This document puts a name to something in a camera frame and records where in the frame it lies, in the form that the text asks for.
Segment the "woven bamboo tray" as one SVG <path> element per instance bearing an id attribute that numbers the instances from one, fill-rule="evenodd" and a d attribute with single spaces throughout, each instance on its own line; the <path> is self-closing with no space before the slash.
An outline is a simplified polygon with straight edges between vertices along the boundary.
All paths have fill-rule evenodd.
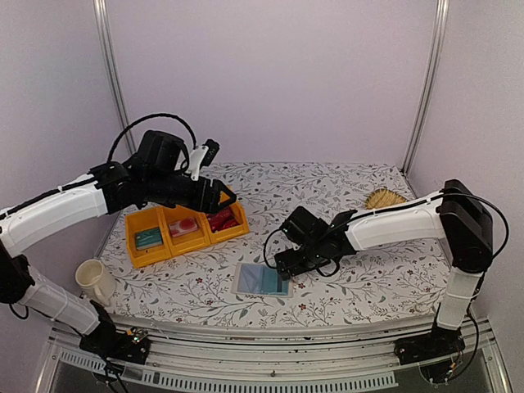
<path id="1" fill-rule="evenodd" d="M 379 188 L 371 192 L 364 201 L 366 210 L 375 210 L 396 206 L 406 203 L 408 199 L 398 192 L 393 192 L 387 188 Z"/>

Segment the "beige card holder wallet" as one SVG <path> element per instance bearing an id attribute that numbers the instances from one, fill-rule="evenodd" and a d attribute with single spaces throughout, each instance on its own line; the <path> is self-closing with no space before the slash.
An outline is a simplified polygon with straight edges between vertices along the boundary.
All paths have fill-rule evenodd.
<path id="1" fill-rule="evenodd" d="M 240 263 L 233 277 L 232 293 L 241 295 L 291 298 L 292 286 L 274 269 L 262 264 Z"/>

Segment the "yellow middle storage bin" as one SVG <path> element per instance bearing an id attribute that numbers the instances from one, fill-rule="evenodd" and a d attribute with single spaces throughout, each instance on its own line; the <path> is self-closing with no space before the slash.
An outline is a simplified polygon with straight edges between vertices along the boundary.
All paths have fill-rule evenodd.
<path id="1" fill-rule="evenodd" d="M 160 207 L 159 212 L 172 256 L 184 255 L 210 245 L 204 214 L 182 206 L 173 209 Z"/>

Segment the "aluminium frame post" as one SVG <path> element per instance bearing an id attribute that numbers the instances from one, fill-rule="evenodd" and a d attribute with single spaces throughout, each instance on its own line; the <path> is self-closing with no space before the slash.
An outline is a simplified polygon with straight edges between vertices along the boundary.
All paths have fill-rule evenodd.
<path id="1" fill-rule="evenodd" d="M 449 0 L 438 0 L 436 2 L 436 13 L 433 23 L 430 52 L 422 84 L 422 93 L 418 102 L 413 128 L 401 167 L 401 171 L 406 177 L 409 176 L 409 173 L 413 168 L 418 147 L 422 139 L 422 133 L 431 104 L 431 96 L 436 81 L 441 53 L 444 47 L 448 15 Z"/>
<path id="2" fill-rule="evenodd" d="M 115 51 L 111 37 L 111 27 L 105 0 L 93 0 L 94 16 L 97 26 L 97 34 L 102 50 L 102 61 L 106 68 L 112 100 L 115 105 L 117 119 L 123 129 L 129 123 L 124 94 L 121 88 Z"/>

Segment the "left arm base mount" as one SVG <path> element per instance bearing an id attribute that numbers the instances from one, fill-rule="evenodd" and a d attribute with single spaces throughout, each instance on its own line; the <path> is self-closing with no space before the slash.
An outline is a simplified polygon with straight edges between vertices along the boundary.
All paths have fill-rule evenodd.
<path id="1" fill-rule="evenodd" d="M 133 335 L 99 325 L 90 334 L 82 336 L 79 348 L 102 359 L 118 359 L 144 365 L 150 352 L 151 341 L 147 337 L 136 341 Z"/>

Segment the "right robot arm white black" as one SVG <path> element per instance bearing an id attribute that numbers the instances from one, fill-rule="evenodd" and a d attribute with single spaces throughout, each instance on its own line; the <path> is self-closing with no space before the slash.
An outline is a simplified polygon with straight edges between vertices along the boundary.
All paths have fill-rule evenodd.
<path id="1" fill-rule="evenodd" d="M 279 227 L 295 248 L 277 253 L 273 268 L 288 280 L 377 246 L 446 240 L 452 256 L 450 277 L 436 312 L 436 329 L 423 340 L 427 354 L 440 357 L 454 345 L 454 331 L 495 257 L 493 219 L 486 206 L 456 179 L 415 201 L 369 211 L 347 210 L 331 222 L 299 206 Z"/>

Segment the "dark red VIP card stack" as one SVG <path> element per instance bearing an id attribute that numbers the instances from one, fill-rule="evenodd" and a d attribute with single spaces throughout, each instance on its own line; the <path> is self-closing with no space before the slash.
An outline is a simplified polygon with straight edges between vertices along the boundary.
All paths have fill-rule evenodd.
<path id="1" fill-rule="evenodd" d="M 226 207 L 215 214 L 207 214 L 206 218 L 212 233 L 234 228 L 239 225 L 239 222 L 230 207 Z"/>

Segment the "front aluminium rail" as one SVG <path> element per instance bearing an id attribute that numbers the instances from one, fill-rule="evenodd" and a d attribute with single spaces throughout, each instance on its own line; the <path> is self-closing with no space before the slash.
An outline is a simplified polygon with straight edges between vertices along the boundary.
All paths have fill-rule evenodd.
<path id="1" fill-rule="evenodd" d="M 122 364 L 130 390 L 179 392 L 510 392 L 486 318 L 462 326 L 466 348 L 451 382 L 400 363 L 394 344 L 429 331 L 429 317 L 338 327 L 207 327 L 115 316 L 119 330 L 147 331 L 143 365 Z"/>

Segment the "green card stack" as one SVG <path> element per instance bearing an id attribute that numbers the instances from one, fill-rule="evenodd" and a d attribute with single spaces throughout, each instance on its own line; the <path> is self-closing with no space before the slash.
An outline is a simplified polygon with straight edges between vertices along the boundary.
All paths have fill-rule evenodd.
<path id="1" fill-rule="evenodd" d="M 159 227 L 135 233 L 135 246 L 137 251 L 144 251 L 163 245 L 162 233 Z"/>

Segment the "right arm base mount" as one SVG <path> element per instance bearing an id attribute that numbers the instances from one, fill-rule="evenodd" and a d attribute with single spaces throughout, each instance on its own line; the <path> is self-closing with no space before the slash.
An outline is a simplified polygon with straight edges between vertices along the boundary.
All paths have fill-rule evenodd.
<path id="1" fill-rule="evenodd" d="M 394 354 L 401 365 L 422 362 L 441 356 L 459 354 L 465 349 L 461 331 L 433 326 L 431 331 L 395 341 Z"/>

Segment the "right aluminium frame post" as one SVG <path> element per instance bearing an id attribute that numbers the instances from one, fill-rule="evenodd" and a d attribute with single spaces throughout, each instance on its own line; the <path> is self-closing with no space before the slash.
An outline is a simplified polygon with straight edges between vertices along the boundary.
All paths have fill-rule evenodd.
<path id="1" fill-rule="evenodd" d="M 401 167 L 401 171 L 406 177 L 409 176 L 409 173 L 413 168 L 418 147 L 422 139 L 422 133 L 431 104 L 431 96 L 436 81 L 441 53 L 444 47 L 448 15 L 449 0 L 438 0 L 436 2 L 436 13 L 433 23 L 430 52 L 422 84 L 422 93 L 418 102 L 413 128 Z"/>

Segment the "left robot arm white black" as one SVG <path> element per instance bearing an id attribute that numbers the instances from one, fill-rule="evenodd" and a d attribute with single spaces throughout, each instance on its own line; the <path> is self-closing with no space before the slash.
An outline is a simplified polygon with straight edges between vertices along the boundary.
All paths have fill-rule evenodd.
<path id="1" fill-rule="evenodd" d="M 104 355 L 115 355 L 121 337 L 101 321 L 99 302 L 79 299 L 30 266 L 25 251 L 72 225 L 129 206 L 153 202 L 213 214 L 231 205 L 236 194 L 219 180 L 200 175 L 219 144 L 209 139 L 189 151 L 173 134 L 148 130 L 138 151 L 124 163 L 110 160 L 64 186 L 1 211 L 1 302 L 37 310 L 83 335 Z"/>

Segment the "left aluminium frame post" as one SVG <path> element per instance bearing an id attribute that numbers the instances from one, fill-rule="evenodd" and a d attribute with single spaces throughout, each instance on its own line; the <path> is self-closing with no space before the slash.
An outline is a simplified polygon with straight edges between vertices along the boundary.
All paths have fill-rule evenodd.
<path id="1" fill-rule="evenodd" d="M 111 37 L 111 27 L 105 0 L 93 0 L 94 16 L 97 26 L 97 34 L 102 50 L 102 61 L 106 68 L 112 100 L 115 105 L 117 119 L 123 129 L 129 123 L 124 94 L 121 88 L 115 51 Z"/>

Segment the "yellow left storage bin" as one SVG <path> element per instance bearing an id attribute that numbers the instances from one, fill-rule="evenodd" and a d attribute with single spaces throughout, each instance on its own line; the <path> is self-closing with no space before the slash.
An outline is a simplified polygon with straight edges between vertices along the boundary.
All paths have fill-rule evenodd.
<path id="1" fill-rule="evenodd" d="M 154 207 L 127 215 L 125 233 L 129 258 L 134 268 L 168 260 L 167 227 L 163 210 Z"/>

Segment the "pink white card stack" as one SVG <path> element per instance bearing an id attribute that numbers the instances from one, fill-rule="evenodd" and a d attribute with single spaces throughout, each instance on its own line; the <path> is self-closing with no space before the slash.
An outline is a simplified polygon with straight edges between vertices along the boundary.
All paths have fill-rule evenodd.
<path id="1" fill-rule="evenodd" d="M 172 238 L 181 237 L 198 230 L 198 224 L 193 217 L 181 219 L 168 225 L 169 234 Z"/>

